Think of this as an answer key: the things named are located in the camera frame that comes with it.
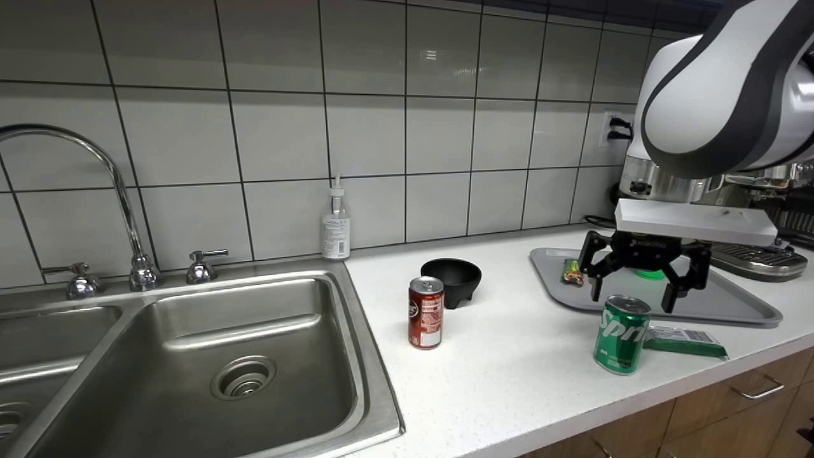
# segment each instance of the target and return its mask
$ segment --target faucet handle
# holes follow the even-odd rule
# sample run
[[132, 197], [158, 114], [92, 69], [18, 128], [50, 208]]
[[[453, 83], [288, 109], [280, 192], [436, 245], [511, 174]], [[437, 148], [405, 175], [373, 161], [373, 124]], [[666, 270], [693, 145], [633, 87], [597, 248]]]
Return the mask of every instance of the faucet handle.
[[74, 273], [74, 281], [65, 284], [68, 301], [92, 298], [101, 291], [99, 283], [88, 277], [88, 264], [83, 262], [43, 268], [43, 274], [55, 274], [55, 273]]
[[189, 259], [193, 259], [193, 264], [186, 270], [186, 283], [196, 284], [196, 283], [216, 281], [219, 274], [210, 270], [205, 256], [227, 256], [227, 254], [230, 254], [230, 249], [210, 249], [210, 253], [196, 249], [196, 253], [191, 253]]

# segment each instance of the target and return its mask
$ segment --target sink basin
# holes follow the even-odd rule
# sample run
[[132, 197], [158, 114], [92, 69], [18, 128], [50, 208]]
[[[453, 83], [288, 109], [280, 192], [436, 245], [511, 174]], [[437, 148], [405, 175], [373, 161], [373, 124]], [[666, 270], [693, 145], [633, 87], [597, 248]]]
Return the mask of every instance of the sink basin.
[[166, 296], [27, 456], [340, 456], [403, 422], [343, 268]]
[[120, 319], [111, 305], [0, 315], [0, 456]]

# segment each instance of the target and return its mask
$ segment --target chrome faucet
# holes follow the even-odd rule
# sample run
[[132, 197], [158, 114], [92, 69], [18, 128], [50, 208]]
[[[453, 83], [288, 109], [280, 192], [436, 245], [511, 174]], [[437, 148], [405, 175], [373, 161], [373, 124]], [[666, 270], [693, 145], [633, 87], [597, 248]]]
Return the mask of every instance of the chrome faucet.
[[6, 143], [11, 138], [27, 138], [27, 136], [43, 136], [43, 138], [59, 138], [59, 141], [74, 143], [74, 145], [78, 145], [83, 153], [88, 153], [93, 161], [99, 161], [107, 167], [109, 180], [118, 189], [118, 199], [120, 199], [121, 217], [125, 217], [125, 225], [127, 225], [127, 243], [129, 243], [129, 249], [132, 249], [129, 291], [152, 291], [158, 284], [158, 281], [161, 281], [161, 273], [158, 273], [158, 268], [149, 262], [149, 256], [143, 249], [143, 243], [141, 243], [138, 230], [135, 230], [127, 189], [125, 189], [121, 174], [111, 162], [111, 157], [96, 143], [82, 138], [78, 132], [55, 128], [55, 124], [6, 124], [6, 128], [0, 128], [0, 143]]

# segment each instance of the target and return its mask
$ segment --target soda can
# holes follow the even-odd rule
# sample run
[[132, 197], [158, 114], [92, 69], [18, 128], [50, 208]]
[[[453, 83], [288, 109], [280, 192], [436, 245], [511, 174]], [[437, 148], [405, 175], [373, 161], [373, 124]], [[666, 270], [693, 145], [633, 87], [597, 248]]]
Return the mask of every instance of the soda can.
[[635, 371], [640, 343], [647, 338], [649, 310], [651, 309], [635, 298], [607, 298], [593, 360], [617, 374]]
[[410, 283], [406, 342], [415, 348], [436, 348], [442, 335], [442, 283], [437, 277], [415, 277]]

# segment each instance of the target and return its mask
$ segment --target white tile wall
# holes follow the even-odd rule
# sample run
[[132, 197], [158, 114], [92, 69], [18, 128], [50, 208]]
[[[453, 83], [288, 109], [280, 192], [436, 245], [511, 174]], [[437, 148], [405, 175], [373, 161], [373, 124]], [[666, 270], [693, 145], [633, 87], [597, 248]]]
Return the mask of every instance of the white tile wall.
[[[630, 118], [649, 57], [680, 39], [600, 22], [593, 0], [553, 0], [553, 15], [475, 0], [74, 2], [0, 6], [0, 124], [60, 124], [109, 151], [163, 270], [213, 248], [232, 249], [222, 262], [319, 254], [331, 174], [347, 175], [355, 249], [610, 213], [623, 143], [605, 141], [607, 118]], [[96, 162], [49, 138], [0, 153], [0, 288], [40, 283], [35, 254], [127, 273]]]

